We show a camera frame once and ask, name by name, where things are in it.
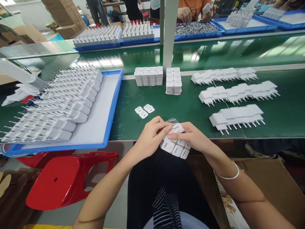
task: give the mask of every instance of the person's right hand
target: person's right hand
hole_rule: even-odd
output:
[[[188,7],[178,8],[178,16],[181,21],[185,24],[190,23],[190,18],[192,17],[192,13]]]
[[[180,123],[184,128],[185,133],[172,133],[168,135],[170,140],[184,140],[195,150],[202,153],[212,153],[214,143],[211,142],[200,130],[198,130],[192,123]]]

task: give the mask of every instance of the green workbench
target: green workbench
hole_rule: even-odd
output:
[[[304,56],[305,36],[294,34],[175,44],[172,66],[180,67],[181,71],[194,71],[227,67],[303,64],[305,63]],[[161,66],[162,57],[163,47],[156,45],[19,59],[12,60],[12,62],[41,70],[41,78],[50,80],[58,68],[86,64],[93,64],[101,71],[123,68],[124,75],[132,75],[134,69],[139,66]],[[180,122],[191,121],[209,138],[305,137],[303,126],[297,125],[293,121],[303,114],[301,111],[304,106],[300,108],[303,96],[300,94],[301,91],[291,89],[302,84],[304,81],[301,78],[302,74],[304,74],[303,70],[258,72],[260,77],[258,81],[271,80],[272,78],[271,81],[279,86],[279,93],[282,94],[281,97],[276,97],[273,101],[254,101],[265,112],[264,118],[267,125],[255,129],[230,131],[230,135],[224,136],[211,126],[207,118],[225,108],[226,104],[216,103],[215,107],[211,108],[201,104],[198,95],[207,86],[191,83],[190,76],[182,77],[183,87],[180,96],[166,95],[165,85],[137,87],[135,80],[123,80],[110,140],[136,140],[144,124],[156,115],[160,115],[164,120],[174,117]],[[226,82],[224,86],[225,84],[231,87],[237,82]],[[4,97],[0,97],[0,102],[2,103],[4,99]],[[146,104],[153,105],[156,111],[146,119],[139,120],[134,109]],[[1,131],[7,130],[3,126],[12,126],[8,121],[14,120],[13,116],[21,116],[18,112],[23,111],[22,105],[15,102],[6,107],[0,107]]]
[[[257,104],[264,112],[262,115],[266,125],[257,127],[243,127],[229,130],[230,135],[222,135],[212,127],[209,117],[220,109],[234,107],[231,103],[217,102],[215,106],[201,103],[198,95],[200,91],[210,87],[198,85],[191,81],[191,76],[182,77],[181,95],[165,94],[165,82],[162,86],[138,87],[135,80],[123,80],[114,115],[110,141],[136,140],[144,125],[153,117],[159,115],[163,120],[176,118],[179,122],[192,122],[208,138],[303,138],[305,137],[305,70],[286,70],[257,72],[258,80],[247,82],[257,84],[266,80],[275,83],[281,96],[258,101],[250,99],[236,106]],[[244,81],[217,82],[217,86],[230,88]],[[135,108],[150,104],[155,111],[147,118],[141,119]]]

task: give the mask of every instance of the striped cloth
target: striped cloth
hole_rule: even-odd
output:
[[[179,202],[175,193],[167,194],[162,187],[152,206],[154,229],[182,229]]]

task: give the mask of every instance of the silver bangle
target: silver bangle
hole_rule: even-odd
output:
[[[233,162],[234,163],[234,165],[236,166],[236,168],[237,168],[237,170],[238,170],[238,172],[237,172],[237,174],[236,174],[236,176],[234,176],[234,177],[231,177],[231,178],[226,178],[226,177],[222,177],[222,176],[220,176],[218,173],[216,173],[217,174],[217,176],[219,176],[219,177],[221,177],[221,178],[223,178],[223,179],[226,179],[226,180],[233,180],[233,179],[235,179],[235,178],[237,178],[238,177],[238,175],[239,175],[239,167],[237,166],[237,164],[235,164],[235,162]]]

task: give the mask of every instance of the red chair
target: red chair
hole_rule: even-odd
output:
[[[36,155],[30,154],[24,157],[17,157],[22,164],[36,169],[43,169],[45,165],[54,157],[67,156],[74,153],[75,150],[64,150],[54,152],[42,152]]]
[[[26,205],[47,211],[85,199],[90,192],[84,191],[84,181],[91,167],[108,161],[108,173],[118,158],[114,152],[91,152],[51,159],[34,183]]]

